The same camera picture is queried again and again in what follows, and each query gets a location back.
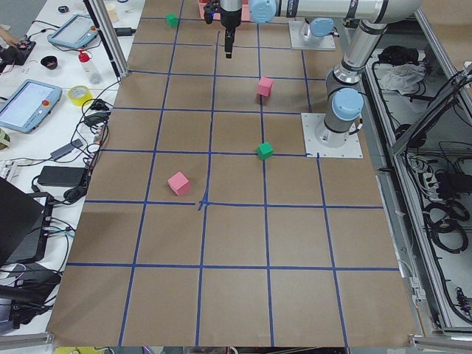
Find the green foam cube far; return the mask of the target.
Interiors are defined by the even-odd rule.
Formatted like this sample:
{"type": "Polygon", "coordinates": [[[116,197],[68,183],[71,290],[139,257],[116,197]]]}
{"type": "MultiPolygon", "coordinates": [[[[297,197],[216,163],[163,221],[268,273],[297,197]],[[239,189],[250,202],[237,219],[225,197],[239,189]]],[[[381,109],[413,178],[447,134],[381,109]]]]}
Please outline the green foam cube far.
{"type": "Polygon", "coordinates": [[[169,13],[166,15],[166,23],[171,28],[176,28],[179,23],[178,16],[175,13],[169,13]]]}

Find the green foam cube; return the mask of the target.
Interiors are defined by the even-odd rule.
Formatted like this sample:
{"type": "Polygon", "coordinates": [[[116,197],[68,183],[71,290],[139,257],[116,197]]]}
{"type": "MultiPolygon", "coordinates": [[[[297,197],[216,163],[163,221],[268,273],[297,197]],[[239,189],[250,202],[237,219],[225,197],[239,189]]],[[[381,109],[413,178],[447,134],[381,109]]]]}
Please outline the green foam cube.
{"type": "Polygon", "coordinates": [[[171,28],[176,28],[179,23],[178,16],[175,13],[169,13],[166,15],[166,23],[171,28]]]}
{"type": "Polygon", "coordinates": [[[257,155],[261,161],[272,157],[273,153],[274,149],[269,142],[264,142],[257,146],[257,155]]]}

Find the pink foam cube upper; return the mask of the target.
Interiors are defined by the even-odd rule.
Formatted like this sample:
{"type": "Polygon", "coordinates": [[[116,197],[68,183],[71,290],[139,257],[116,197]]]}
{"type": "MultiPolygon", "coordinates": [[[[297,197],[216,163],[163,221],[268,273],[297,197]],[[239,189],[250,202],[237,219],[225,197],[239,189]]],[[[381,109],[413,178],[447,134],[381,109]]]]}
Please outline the pink foam cube upper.
{"type": "Polygon", "coordinates": [[[261,77],[257,84],[257,94],[263,97],[269,97],[274,84],[274,80],[270,77],[261,77]]]}

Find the pink foam cube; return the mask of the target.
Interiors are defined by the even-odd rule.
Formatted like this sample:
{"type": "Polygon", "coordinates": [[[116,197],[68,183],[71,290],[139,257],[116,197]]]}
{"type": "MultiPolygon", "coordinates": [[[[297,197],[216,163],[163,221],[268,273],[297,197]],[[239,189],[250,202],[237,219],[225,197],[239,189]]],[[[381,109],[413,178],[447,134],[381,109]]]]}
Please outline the pink foam cube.
{"type": "Polygon", "coordinates": [[[182,172],[177,172],[171,176],[167,183],[177,196],[183,196],[190,190],[190,180],[182,172]]]}
{"type": "Polygon", "coordinates": [[[270,77],[261,77],[257,84],[257,94],[263,97],[269,97],[274,84],[274,80],[270,77]]]}

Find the green foam cube centre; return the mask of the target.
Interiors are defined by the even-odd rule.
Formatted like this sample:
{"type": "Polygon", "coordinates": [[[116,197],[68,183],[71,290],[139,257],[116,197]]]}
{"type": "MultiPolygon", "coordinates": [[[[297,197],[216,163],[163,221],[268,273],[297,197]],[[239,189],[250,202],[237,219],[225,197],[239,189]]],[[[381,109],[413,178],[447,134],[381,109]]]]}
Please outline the green foam cube centre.
{"type": "Polygon", "coordinates": [[[257,146],[257,155],[261,161],[272,157],[273,153],[274,149],[269,142],[264,142],[257,146]]]}

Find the clear bottle red cap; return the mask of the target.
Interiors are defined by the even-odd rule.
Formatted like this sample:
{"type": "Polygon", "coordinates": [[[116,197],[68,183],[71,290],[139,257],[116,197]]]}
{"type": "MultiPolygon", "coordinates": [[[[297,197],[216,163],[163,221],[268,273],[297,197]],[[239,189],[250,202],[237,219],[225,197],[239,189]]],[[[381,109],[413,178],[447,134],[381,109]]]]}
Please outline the clear bottle red cap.
{"type": "Polygon", "coordinates": [[[97,85],[103,81],[102,75],[94,65],[92,57],[89,53],[84,50],[80,50],[78,60],[80,61],[80,64],[91,84],[97,85]]]}

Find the blue teach pendant upper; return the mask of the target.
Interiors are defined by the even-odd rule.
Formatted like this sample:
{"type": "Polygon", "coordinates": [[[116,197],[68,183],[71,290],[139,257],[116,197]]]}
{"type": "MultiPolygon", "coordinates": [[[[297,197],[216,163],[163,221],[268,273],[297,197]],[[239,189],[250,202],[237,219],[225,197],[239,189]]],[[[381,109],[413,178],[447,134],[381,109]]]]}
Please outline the blue teach pendant upper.
{"type": "Polygon", "coordinates": [[[73,15],[55,32],[48,35],[47,40],[53,46],[67,49],[84,49],[98,33],[89,15],[73,15]]]}

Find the pink foam cube lower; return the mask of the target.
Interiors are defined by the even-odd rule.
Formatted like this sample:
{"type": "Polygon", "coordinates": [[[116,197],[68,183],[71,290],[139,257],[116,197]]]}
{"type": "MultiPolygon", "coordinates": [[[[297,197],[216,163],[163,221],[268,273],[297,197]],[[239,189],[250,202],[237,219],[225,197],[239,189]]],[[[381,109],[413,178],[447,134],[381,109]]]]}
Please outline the pink foam cube lower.
{"type": "Polygon", "coordinates": [[[177,172],[171,176],[167,183],[177,196],[183,196],[190,190],[190,180],[182,172],[177,172]]]}

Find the yellow tape roll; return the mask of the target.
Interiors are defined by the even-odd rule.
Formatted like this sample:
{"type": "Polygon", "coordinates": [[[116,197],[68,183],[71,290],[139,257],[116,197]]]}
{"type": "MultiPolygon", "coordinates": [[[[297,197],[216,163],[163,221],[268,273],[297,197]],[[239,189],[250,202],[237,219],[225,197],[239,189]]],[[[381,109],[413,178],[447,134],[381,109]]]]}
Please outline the yellow tape roll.
{"type": "Polygon", "coordinates": [[[83,104],[90,103],[93,99],[93,95],[87,86],[79,85],[69,89],[68,98],[73,105],[79,107],[83,104]]]}

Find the crumpled white cloth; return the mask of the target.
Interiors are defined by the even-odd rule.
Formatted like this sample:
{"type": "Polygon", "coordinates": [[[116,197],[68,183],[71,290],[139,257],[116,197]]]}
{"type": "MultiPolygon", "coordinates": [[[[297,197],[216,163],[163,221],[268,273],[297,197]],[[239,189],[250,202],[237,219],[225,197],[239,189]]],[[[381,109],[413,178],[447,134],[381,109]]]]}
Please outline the crumpled white cloth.
{"type": "Polygon", "coordinates": [[[400,94],[413,94],[419,87],[419,82],[426,75],[426,69],[420,65],[403,64],[387,69],[386,74],[379,80],[382,89],[398,91],[400,94]]]}

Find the small black bowl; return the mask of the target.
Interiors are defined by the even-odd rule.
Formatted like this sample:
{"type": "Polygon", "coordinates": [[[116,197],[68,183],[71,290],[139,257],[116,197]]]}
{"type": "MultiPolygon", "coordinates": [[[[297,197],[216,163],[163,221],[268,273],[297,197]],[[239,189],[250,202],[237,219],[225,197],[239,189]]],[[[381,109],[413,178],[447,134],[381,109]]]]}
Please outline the small black bowl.
{"type": "Polygon", "coordinates": [[[42,58],[40,63],[48,70],[55,70],[58,67],[58,59],[52,55],[42,58]]]}

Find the blue teach pendant lower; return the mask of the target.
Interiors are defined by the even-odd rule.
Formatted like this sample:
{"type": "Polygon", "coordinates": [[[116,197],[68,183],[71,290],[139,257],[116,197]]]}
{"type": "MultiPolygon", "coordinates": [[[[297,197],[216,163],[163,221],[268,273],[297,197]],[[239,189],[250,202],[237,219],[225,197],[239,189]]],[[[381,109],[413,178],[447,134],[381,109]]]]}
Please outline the blue teach pendant lower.
{"type": "Polygon", "coordinates": [[[62,93],[58,86],[25,80],[1,107],[1,127],[32,132],[59,102],[62,93]]]}

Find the black power adapter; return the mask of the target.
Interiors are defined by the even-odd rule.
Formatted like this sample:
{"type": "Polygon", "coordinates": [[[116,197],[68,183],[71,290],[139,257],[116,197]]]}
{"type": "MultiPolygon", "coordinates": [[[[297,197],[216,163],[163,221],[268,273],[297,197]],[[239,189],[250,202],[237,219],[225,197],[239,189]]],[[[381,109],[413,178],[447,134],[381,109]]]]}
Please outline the black power adapter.
{"type": "Polygon", "coordinates": [[[48,187],[76,187],[81,184],[85,173],[84,167],[44,166],[38,183],[48,187]]]}

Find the black laptop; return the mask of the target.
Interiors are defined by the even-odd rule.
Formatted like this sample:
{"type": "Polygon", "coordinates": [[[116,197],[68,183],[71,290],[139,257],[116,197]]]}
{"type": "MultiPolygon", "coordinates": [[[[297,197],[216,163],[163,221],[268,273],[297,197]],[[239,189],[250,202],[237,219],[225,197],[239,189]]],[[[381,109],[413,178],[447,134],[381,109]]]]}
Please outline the black laptop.
{"type": "Polygon", "coordinates": [[[1,180],[1,264],[34,263],[43,259],[51,223],[53,197],[25,193],[1,180]]]}

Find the aluminium frame post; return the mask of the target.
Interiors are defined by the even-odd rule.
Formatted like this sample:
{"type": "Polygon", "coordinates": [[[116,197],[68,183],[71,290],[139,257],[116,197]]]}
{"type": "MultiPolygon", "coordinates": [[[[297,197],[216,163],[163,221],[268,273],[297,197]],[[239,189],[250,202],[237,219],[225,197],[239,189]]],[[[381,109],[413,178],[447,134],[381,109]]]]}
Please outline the aluminium frame post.
{"type": "Polygon", "coordinates": [[[109,18],[104,1],[83,0],[83,3],[102,40],[115,76],[117,79],[126,77],[128,75],[128,63],[119,44],[117,34],[109,18]]]}

